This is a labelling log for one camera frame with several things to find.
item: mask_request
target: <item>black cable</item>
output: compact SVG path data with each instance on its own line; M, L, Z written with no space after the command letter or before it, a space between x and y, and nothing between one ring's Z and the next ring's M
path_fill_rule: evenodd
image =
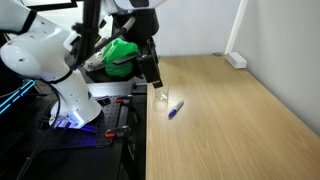
M53 127L54 127L54 125L56 124L56 122L58 120L58 117L59 117L59 114L60 114L60 107L61 107L61 100L60 100L59 92L52 85L49 84L49 86L52 88L53 92L55 93L55 95L57 96L57 99L58 99L58 108L57 108L55 119L54 119L53 123L51 124L50 128L47 130L47 132L44 135L44 137L41 139L41 141L38 143L36 148L31 153L31 155L29 157L27 157L27 160L25 161L25 163L21 167L16 180L21 180L23 178L23 176L27 172L28 168L30 167L32 161L42 151L43 146L45 145L45 142L49 138L49 135L52 132Z
M41 97L45 97L45 96L50 96L50 95L53 94L53 93L54 93L54 91L52 91L52 92L49 93L49 94L41 94L41 93L29 94L29 93L26 93L26 94L24 94L24 95L26 95L26 96L41 96Z
M100 49L102 49L103 47L108 45L111 41L115 40L116 38L120 37L121 35L123 35L126 32L127 32L126 28L121 28L118 32L116 32L110 38L101 41L101 43L94 48L93 52L97 53Z
M1 95L0 98L4 98L4 97L7 97L7 96L10 96L11 94L13 94L13 93L15 93L16 91L18 91L23 85L25 85L25 81L22 80L22 82L23 82L22 85L21 85L20 87L18 87L16 90L11 91L11 92L9 92L9 93L7 93L7 94Z

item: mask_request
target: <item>wooden tabletop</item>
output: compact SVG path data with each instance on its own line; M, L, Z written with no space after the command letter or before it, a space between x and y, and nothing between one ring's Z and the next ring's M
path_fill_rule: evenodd
M320 179L320 138L223 57L162 58L165 111L148 86L147 180ZM185 104L169 120L168 112Z

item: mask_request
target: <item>glass cup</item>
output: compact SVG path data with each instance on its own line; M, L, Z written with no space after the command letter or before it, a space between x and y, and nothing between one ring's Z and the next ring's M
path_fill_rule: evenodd
M163 84L162 87L154 89L153 109L156 111L165 111L168 109L169 86Z

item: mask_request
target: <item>green object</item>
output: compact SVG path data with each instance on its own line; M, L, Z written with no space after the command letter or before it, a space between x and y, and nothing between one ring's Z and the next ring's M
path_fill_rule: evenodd
M124 77L131 73L133 65L131 62L115 65L112 62L127 55L138 54L138 46L134 43L123 41L120 38L113 40L107 45L103 52L103 63L109 76Z

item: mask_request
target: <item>marker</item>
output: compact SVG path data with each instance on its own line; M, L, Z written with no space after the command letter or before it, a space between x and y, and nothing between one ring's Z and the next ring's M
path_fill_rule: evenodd
M183 104L184 104L184 101L180 101L180 102L170 111L168 117L169 117L169 118L173 118L173 116L177 114L177 112L179 111L179 109L182 107Z

